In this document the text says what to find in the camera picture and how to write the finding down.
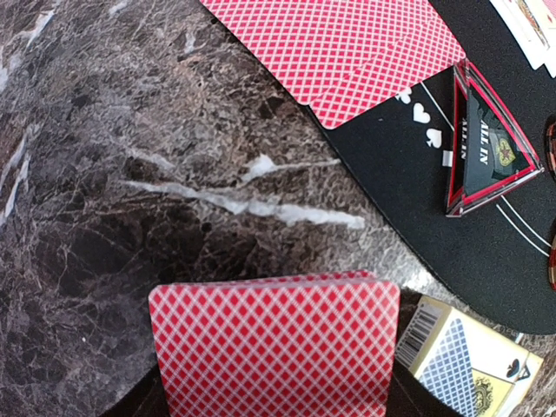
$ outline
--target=white line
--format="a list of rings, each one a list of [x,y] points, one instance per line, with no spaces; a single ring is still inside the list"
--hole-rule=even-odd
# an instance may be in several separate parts
[[[445,150],[442,154],[442,166],[452,168],[453,151]]]
[[[195,190],[177,182],[122,182],[135,189],[141,189],[154,194],[179,195],[186,199],[207,202],[213,206],[225,209],[233,215],[251,214],[258,217],[275,217],[291,226],[297,222],[312,222],[314,224],[344,224],[348,228],[365,228],[365,219],[359,215],[350,215],[343,211],[324,210],[321,208],[301,206],[297,204],[278,204],[264,202],[255,198],[241,201],[232,196],[215,194],[206,190]]]
[[[543,254],[544,256],[546,256],[547,258],[549,257],[549,254],[547,252],[545,252],[544,250],[542,250],[541,248],[539,248],[537,245],[535,245],[531,239],[529,239],[527,236],[525,236],[525,234],[520,230],[520,228],[518,228],[514,222],[512,222],[512,219],[510,219],[508,217],[508,215],[506,214],[506,212],[502,209],[501,206],[499,206],[498,204],[496,204],[496,208],[499,210],[500,213],[502,213],[502,215],[506,218],[506,220],[508,220],[508,222],[513,226],[513,228],[515,228],[521,236],[523,236],[523,238],[528,241],[529,243],[531,243],[531,245],[537,249],[541,254]]]
[[[529,224],[528,224],[525,220],[523,220],[523,219],[521,218],[521,216],[518,214],[518,212],[515,211],[515,208],[513,208],[512,204],[510,204],[510,202],[509,202],[504,196],[502,196],[502,200],[504,200],[504,201],[506,202],[506,204],[508,205],[508,207],[513,211],[513,213],[517,216],[517,218],[520,219],[521,222],[522,222],[523,224],[525,224],[525,226],[526,226],[529,230],[531,230],[531,233],[533,233],[535,236],[537,236],[537,237],[539,238],[539,240],[540,240],[541,242],[543,242],[545,245],[547,245],[549,248],[552,247],[552,245],[551,245],[550,243],[548,243],[548,242],[545,241],[542,237],[540,237],[539,234],[538,234],[537,232],[535,232],[535,231],[533,230],[533,228],[532,228],[531,226],[529,226]]]
[[[450,120],[446,117],[446,115],[444,114],[444,112],[442,111],[442,109],[440,108],[440,105],[438,104],[438,102],[434,99],[433,95],[431,94],[431,92],[428,90],[427,86],[421,82],[420,85],[423,86],[423,89],[425,89],[425,92],[428,94],[429,97],[431,97],[431,100],[433,101],[434,105],[436,106],[436,108],[438,109],[438,111],[440,112],[440,114],[442,115],[442,117],[444,117],[444,120],[446,120],[446,123],[448,123],[448,125],[452,128],[453,130],[453,125],[450,123]]]

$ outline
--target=heart symbol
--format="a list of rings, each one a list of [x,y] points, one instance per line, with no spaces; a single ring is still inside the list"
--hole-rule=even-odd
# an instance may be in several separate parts
[[[434,146],[436,149],[438,149],[440,146],[442,146],[442,131],[441,130],[429,129],[429,130],[427,130],[427,137],[428,137],[427,145],[428,145],[429,148],[431,146]]]
[[[407,87],[403,89],[398,94],[396,94],[396,100],[401,100],[404,104],[409,104],[411,102],[411,89]]]
[[[520,361],[514,359],[512,364],[509,367],[507,367],[506,377],[512,378],[513,376],[517,375],[519,371],[520,371]]]
[[[414,105],[414,121],[427,124],[431,121],[431,115],[429,115],[421,103],[416,103]]]

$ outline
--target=dark marble surface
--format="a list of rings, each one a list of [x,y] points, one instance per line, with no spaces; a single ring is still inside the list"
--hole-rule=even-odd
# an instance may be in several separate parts
[[[1,415],[120,400],[156,363],[160,282],[369,268],[468,310],[197,0],[3,0],[0,22]],[[514,415],[556,415],[554,338],[522,344],[547,360]]]

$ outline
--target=black felt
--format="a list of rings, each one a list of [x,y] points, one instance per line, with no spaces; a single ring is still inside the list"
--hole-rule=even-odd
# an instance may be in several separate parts
[[[511,33],[488,1],[431,2],[511,110],[546,165],[543,130],[556,112],[556,80],[544,67],[532,70]],[[426,86],[452,118],[452,71]],[[340,128],[325,131],[359,184],[413,251],[463,301],[486,317],[518,331],[556,333],[556,293],[547,281],[547,258],[499,212],[497,204],[542,251],[534,236],[503,201],[448,219],[448,169],[442,149],[427,146],[427,129],[452,132],[421,86],[410,105],[391,99]],[[413,121],[422,103],[432,121]],[[521,217],[552,242],[556,183],[548,172],[506,196]]]

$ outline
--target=red playing card back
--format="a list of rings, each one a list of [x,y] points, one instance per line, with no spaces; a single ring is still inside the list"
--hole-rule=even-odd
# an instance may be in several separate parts
[[[383,416],[399,289],[365,271],[160,286],[149,297],[177,416]]]
[[[544,0],[546,7],[551,11],[554,17],[556,17],[556,0]]]
[[[334,129],[465,57],[427,0],[202,0]]]

